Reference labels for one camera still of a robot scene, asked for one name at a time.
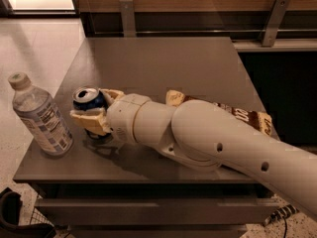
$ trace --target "clear bottle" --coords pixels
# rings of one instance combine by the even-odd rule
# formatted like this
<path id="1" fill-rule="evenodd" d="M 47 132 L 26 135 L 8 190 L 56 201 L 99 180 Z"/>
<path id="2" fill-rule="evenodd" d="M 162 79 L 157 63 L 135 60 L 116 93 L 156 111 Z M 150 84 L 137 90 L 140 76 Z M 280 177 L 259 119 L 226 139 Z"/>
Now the clear bottle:
<path id="1" fill-rule="evenodd" d="M 63 155 L 73 139 L 52 96 L 33 86 L 23 72 L 13 73 L 8 80 L 15 89 L 13 109 L 40 147 L 50 155 Z"/>

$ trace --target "floor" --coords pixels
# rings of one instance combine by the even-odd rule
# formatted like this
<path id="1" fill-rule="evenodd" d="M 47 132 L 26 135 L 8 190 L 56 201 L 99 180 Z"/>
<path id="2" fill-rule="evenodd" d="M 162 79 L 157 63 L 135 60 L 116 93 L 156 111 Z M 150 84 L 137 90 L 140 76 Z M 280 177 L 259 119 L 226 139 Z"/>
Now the floor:
<path id="1" fill-rule="evenodd" d="M 0 191 L 10 187 L 22 195 L 20 224 L 29 223 L 36 194 L 27 184 L 14 183 L 12 177 L 32 136 L 12 110 L 14 91 L 7 78 L 15 71 L 26 72 L 35 85 L 55 95 L 84 39 L 78 19 L 0 19 Z M 280 206 L 286 204 L 277 199 Z M 243 238 L 283 237 L 285 228 L 283 221 L 266 228 L 247 227 Z M 56 237 L 66 235 L 61 231 Z M 317 223 L 303 213 L 295 214 L 287 219 L 286 237 L 317 237 Z"/>

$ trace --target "can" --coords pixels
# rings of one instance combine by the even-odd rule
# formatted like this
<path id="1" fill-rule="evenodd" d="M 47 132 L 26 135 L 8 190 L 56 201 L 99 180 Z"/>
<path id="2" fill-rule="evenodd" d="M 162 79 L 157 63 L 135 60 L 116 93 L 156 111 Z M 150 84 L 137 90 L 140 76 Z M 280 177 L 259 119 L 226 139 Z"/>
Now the can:
<path id="1" fill-rule="evenodd" d="M 74 109 L 86 111 L 93 108 L 105 108 L 108 109 L 107 101 L 99 90 L 99 88 L 86 85 L 77 88 L 72 94 L 72 104 Z M 106 134 L 104 136 L 96 135 L 88 130 L 86 130 L 87 135 L 91 139 L 105 139 L 111 134 Z"/>

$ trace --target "black object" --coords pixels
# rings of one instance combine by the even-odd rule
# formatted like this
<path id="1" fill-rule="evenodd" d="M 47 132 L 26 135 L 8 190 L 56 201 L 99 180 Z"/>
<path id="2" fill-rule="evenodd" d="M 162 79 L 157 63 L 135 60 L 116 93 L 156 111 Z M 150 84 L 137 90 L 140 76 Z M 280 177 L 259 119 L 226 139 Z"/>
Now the black object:
<path id="1" fill-rule="evenodd" d="M 19 225 L 21 195 L 6 188 L 0 193 L 1 238 L 53 238 L 55 230 L 46 223 Z"/>

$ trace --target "white bottle cap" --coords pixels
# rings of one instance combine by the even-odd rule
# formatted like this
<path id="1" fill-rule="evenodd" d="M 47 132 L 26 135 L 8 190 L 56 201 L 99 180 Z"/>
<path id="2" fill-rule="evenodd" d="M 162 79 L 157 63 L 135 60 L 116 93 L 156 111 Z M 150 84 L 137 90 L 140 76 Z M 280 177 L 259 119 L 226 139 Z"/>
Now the white bottle cap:
<path id="1" fill-rule="evenodd" d="M 21 90 L 31 85 L 29 77 L 23 72 L 15 72 L 8 78 L 11 87 L 15 90 Z"/>

